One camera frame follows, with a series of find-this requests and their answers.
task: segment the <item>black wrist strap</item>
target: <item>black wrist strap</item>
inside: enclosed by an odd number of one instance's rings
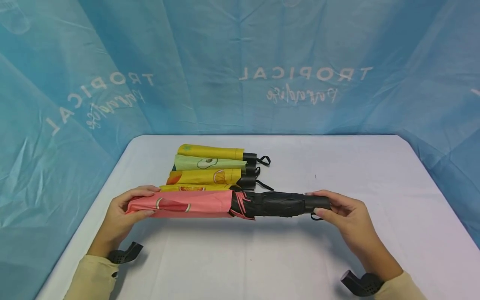
[[[107,259],[114,264],[128,263],[134,260],[135,258],[137,258],[138,254],[142,249],[143,249],[142,245],[136,242],[132,242],[130,244],[130,247],[128,247],[126,251],[114,250],[110,252]]]
[[[350,270],[343,274],[340,281],[358,297],[373,296],[384,285],[384,282],[375,274],[366,273],[359,279]]]

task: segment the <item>white tablecloth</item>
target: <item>white tablecloth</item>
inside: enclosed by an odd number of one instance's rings
[[[363,200],[380,238],[431,300],[478,299],[480,251],[407,142],[397,136],[140,136],[132,140],[45,283],[60,300],[110,200],[162,185],[182,144],[269,155],[260,179],[282,192],[329,189]],[[123,265],[113,299],[355,299],[340,283],[364,273],[338,231],[295,218],[149,219],[123,247],[144,245]]]

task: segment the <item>umbrella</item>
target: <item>umbrella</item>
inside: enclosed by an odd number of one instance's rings
[[[240,217],[255,220],[256,216],[293,217],[311,214],[313,209],[330,208],[327,197],[285,192],[174,191],[157,192],[150,197],[133,199],[127,214],[153,210],[158,218],[221,218]]]

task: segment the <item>blue fabric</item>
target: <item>blue fabric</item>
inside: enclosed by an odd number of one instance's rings
[[[480,245],[480,1],[0,0],[0,290],[141,134],[398,134]]]

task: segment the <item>person's right hand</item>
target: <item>person's right hand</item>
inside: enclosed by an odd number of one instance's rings
[[[326,190],[308,194],[330,199],[332,210],[315,208],[314,212],[340,230],[345,243],[359,258],[365,271],[377,274],[384,281],[403,273],[375,232],[365,203]]]

